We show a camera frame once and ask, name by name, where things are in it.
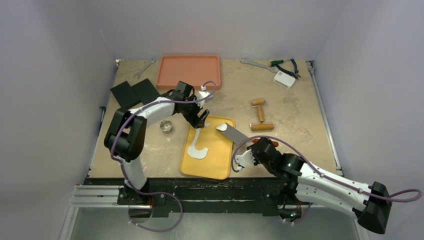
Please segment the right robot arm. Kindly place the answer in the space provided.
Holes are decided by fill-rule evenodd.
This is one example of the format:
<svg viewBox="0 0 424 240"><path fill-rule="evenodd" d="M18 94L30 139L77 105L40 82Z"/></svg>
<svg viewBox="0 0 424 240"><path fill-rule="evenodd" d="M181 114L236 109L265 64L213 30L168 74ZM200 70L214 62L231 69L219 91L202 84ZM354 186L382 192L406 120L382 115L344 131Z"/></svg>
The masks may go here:
<svg viewBox="0 0 424 240"><path fill-rule="evenodd" d="M392 208L387 187L375 181L361 183L326 171L292 153L281 153L271 140L261 137L248 147L254 164L263 165L286 186L280 196L288 204L296 200L342 212L363 228L383 235Z"/></svg>

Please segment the wooden dough roller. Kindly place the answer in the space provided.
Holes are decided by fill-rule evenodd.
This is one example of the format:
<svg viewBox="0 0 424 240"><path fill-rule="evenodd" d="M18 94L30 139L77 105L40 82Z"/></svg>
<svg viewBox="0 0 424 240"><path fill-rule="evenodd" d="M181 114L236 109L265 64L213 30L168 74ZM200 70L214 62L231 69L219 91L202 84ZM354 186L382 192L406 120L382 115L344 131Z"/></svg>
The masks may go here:
<svg viewBox="0 0 424 240"><path fill-rule="evenodd" d="M251 101L251 106L253 108L256 108L257 117L258 117L258 123L250 124L250 129L253 132L272 131L275 128L275 125L273 122L265 122L265 116L264 116L264 110L263 110L263 105L265 104L265 102L266 101L263 97L253 99Z"/></svg>

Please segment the white dough ball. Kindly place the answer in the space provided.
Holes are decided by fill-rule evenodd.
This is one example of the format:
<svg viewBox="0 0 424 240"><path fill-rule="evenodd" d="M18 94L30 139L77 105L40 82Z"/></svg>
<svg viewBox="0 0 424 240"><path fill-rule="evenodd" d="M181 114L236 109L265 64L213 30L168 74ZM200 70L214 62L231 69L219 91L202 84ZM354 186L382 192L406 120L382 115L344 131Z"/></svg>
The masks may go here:
<svg viewBox="0 0 424 240"><path fill-rule="evenodd" d="M208 147L200 147L202 138L204 137L206 130L209 128L209 123L204 125L204 128L193 128L189 127L187 132L185 153L192 159L202 160L208 154Z"/></svg>

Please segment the yellow tray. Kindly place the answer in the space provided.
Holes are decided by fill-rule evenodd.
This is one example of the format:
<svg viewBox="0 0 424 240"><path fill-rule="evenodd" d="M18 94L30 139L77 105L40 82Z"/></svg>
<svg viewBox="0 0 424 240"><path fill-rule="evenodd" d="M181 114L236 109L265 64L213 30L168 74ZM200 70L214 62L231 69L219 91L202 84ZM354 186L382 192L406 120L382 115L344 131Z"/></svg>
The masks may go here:
<svg viewBox="0 0 424 240"><path fill-rule="evenodd" d="M188 136L188 126L184 147L179 164L179 170L184 175L224 180L230 175L230 162L233 152L233 142L216 130L218 125L227 123L232 127L235 122L231 118L220 116L208 116L205 124L209 127L200 142L200 147L208 147L207 156L204 159L193 159L186 153L186 142Z"/></svg>

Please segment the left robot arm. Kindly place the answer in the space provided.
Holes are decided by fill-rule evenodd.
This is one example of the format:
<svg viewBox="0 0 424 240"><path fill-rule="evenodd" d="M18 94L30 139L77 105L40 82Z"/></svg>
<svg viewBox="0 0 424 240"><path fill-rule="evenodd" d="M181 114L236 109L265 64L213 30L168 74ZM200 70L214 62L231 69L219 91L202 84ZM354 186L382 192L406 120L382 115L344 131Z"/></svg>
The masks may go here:
<svg viewBox="0 0 424 240"><path fill-rule="evenodd" d="M204 128L210 111L203 106L212 100L216 91L215 86L208 91L208 84L208 81L205 82L196 91L194 86L179 81L174 89L155 96L141 107L115 111L104 146L111 159L118 162L124 183L131 188L129 197L136 204L142 205L149 199L149 191L144 187L148 180L140 160L147 128L175 114L181 114L195 129Z"/></svg>

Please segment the round cut dough wrapper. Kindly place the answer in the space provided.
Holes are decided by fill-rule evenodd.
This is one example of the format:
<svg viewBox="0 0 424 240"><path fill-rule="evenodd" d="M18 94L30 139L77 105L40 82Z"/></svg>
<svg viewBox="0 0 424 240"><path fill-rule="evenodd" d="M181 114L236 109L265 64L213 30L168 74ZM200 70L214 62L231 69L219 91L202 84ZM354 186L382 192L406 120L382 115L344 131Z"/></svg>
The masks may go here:
<svg viewBox="0 0 424 240"><path fill-rule="evenodd" d="M225 132L227 130L227 128L228 128L227 123L223 123L223 124L216 126L216 129L220 132Z"/></svg>

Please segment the metal ring cutter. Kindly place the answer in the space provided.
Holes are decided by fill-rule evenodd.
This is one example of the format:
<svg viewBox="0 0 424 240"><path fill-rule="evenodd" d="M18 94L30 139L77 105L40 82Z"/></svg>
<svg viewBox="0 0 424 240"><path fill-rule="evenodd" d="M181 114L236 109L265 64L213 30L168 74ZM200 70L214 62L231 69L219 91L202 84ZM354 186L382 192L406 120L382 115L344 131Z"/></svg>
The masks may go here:
<svg viewBox="0 0 424 240"><path fill-rule="evenodd" d="M171 134L174 129L174 125L170 120L163 120L159 127L163 134Z"/></svg>

